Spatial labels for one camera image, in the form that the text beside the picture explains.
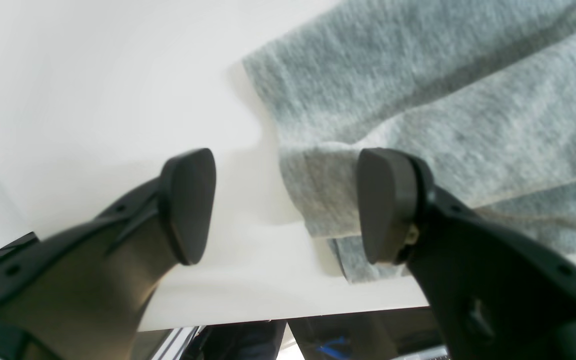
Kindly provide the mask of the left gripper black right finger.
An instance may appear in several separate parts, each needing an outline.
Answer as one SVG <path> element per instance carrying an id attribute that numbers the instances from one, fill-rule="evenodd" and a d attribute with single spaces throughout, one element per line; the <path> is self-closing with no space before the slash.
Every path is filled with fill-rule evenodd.
<path id="1" fill-rule="evenodd" d="M 420 158 L 365 148 L 356 166 L 370 264 L 405 265 L 455 360 L 576 360 L 576 265 L 479 217 Z"/>

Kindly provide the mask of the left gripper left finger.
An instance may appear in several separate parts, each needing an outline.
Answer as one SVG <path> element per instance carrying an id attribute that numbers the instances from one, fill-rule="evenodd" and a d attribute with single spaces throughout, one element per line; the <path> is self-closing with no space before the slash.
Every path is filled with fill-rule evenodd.
<path id="1" fill-rule="evenodd" d="M 216 187 L 212 151 L 190 150 L 94 219 L 5 248 L 0 359 L 128 360 L 162 278 L 202 259 Z"/>

